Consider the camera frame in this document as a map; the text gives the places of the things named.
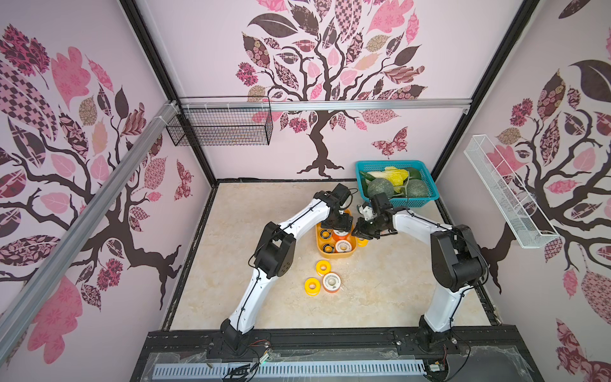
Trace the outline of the orange tape roll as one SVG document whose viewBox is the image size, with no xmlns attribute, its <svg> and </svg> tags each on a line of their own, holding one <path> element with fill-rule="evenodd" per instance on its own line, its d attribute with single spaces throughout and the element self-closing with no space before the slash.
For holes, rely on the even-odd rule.
<svg viewBox="0 0 611 382">
<path fill-rule="evenodd" d="M 353 251 L 353 245 L 348 240 L 340 240 L 335 243 L 336 253 L 348 253 Z"/>
<path fill-rule="evenodd" d="M 323 276 L 322 288 L 328 293 L 337 293 L 341 289 L 342 281 L 340 275 L 329 272 Z"/>
<path fill-rule="evenodd" d="M 344 232 L 344 231 L 338 231 L 338 230 L 333 230 L 332 233 L 332 238 L 335 241 L 340 241 L 340 240 L 346 240 L 348 238 L 348 236 L 350 235 L 349 232 Z"/>
</svg>

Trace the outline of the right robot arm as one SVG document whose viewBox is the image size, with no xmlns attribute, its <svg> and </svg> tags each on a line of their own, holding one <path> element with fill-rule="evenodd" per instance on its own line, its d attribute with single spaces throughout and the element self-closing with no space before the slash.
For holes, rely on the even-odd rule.
<svg viewBox="0 0 611 382">
<path fill-rule="evenodd" d="M 427 244 L 437 286 L 426 313 L 421 316 L 415 343 L 425 353 L 439 350 L 451 338 L 456 313 L 466 295 L 488 273 L 471 229 L 430 221 L 407 209 L 376 212 L 359 208 L 353 235 L 373 240 L 404 233 Z"/>
</svg>

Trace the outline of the yellow black tape roll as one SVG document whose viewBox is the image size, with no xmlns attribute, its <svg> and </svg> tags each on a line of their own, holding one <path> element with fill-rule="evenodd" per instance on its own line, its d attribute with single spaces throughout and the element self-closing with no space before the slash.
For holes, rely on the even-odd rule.
<svg viewBox="0 0 611 382">
<path fill-rule="evenodd" d="M 322 251 L 326 254 L 335 253 L 335 247 L 332 244 L 324 244 Z"/>
<path fill-rule="evenodd" d="M 319 233 L 319 237 L 321 237 L 323 240 L 329 240 L 332 235 L 332 232 L 326 229 L 321 230 Z"/>
</svg>

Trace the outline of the yellow plastic storage box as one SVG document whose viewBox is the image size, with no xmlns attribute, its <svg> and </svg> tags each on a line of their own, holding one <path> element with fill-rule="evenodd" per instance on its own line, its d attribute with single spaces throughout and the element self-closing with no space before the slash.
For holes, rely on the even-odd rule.
<svg viewBox="0 0 611 382">
<path fill-rule="evenodd" d="M 322 223 L 315 226 L 315 239 L 318 251 L 326 259 L 348 258 L 357 249 L 357 239 L 350 232 L 329 229 Z"/>
</svg>

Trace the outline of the yellow tape roll bottom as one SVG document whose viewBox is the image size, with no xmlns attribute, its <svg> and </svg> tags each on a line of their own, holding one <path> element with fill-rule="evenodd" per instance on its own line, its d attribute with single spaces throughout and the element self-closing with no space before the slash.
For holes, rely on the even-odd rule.
<svg viewBox="0 0 611 382">
<path fill-rule="evenodd" d="M 317 296 L 321 292 L 321 282 L 317 278 L 308 278 L 304 284 L 304 290 L 308 296 Z"/>
</svg>

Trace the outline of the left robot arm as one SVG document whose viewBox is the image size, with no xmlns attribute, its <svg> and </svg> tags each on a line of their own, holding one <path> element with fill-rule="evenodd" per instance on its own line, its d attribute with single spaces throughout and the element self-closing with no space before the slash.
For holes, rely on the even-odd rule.
<svg viewBox="0 0 611 382">
<path fill-rule="evenodd" d="M 346 232 L 353 218 L 345 212 L 352 200 L 351 190 L 337 185 L 331 191 L 319 191 L 311 202 L 282 223 L 265 225 L 249 264 L 251 280 L 234 312 L 221 323 L 221 334 L 229 349 L 245 350 L 247 334 L 275 282 L 284 276 L 294 262 L 297 242 L 317 224 L 331 230 Z"/>
</svg>

